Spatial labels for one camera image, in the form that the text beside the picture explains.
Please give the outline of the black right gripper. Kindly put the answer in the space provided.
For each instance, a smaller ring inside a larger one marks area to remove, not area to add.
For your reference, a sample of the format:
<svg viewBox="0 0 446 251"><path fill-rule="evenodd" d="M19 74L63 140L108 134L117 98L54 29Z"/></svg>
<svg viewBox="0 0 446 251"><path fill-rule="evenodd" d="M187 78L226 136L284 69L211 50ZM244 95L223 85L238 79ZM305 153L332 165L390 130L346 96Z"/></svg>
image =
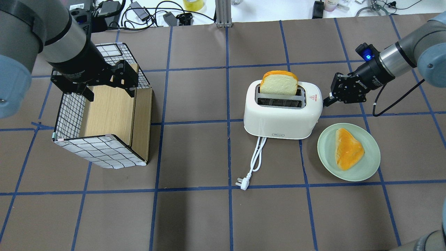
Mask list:
<svg viewBox="0 0 446 251"><path fill-rule="evenodd" d="M323 100L329 107L336 102L345 104L366 102L366 94L393 81L393 75L380 62L365 62L354 72L336 73L330 86L330 97Z"/></svg>

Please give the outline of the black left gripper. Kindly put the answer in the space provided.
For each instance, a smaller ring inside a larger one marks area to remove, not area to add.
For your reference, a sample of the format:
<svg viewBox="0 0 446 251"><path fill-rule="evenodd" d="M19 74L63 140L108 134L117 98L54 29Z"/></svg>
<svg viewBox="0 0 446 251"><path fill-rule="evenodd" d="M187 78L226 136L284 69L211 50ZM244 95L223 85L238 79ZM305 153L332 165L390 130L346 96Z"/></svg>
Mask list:
<svg viewBox="0 0 446 251"><path fill-rule="evenodd" d="M75 93L85 97L90 102L94 101L94 93L89 86L109 86L124 89L129 97L134 98L136 88L139 86L138 70L135 70L126 60L119 60L115 65L106 64L106 68L86 81L74 80L67 75L59 73L55 68L52 70L51 81L64 94Z"/></svg>

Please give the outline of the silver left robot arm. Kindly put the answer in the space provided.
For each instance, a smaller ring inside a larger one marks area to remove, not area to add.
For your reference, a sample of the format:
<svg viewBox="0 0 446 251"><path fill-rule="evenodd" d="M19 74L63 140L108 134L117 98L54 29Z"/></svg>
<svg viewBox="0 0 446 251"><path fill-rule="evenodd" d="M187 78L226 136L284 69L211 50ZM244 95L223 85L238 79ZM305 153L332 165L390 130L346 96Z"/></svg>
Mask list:
<svg viewBox="0 0 446 251"><path fill-rule="evenodd" d="M69 10L59 0L2 0L0 39L1 118L20 109L39 53L53 67L51 81L65 94L94 100L90 86L124 89L130 97L138 73L124 60L108 64L91 41L121 11Z"/></svg>

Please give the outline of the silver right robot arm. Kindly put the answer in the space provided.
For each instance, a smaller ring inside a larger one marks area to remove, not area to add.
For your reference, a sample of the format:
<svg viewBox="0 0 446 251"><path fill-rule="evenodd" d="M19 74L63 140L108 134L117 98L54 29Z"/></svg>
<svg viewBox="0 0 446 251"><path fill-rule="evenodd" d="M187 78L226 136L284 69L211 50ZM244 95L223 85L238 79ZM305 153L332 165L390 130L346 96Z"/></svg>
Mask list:
<svg viewBox="0 0 446 251"><path fill-rule="evenodd" d="M323 106L328 107L336 102L365 102L368 92L388 84L413 68L418 69L427 83L444 88L446 14L438 14L381 52L366 43L358 45L355 51L364 63L347 75L334 75L330 94L323 100Z"/></svg>

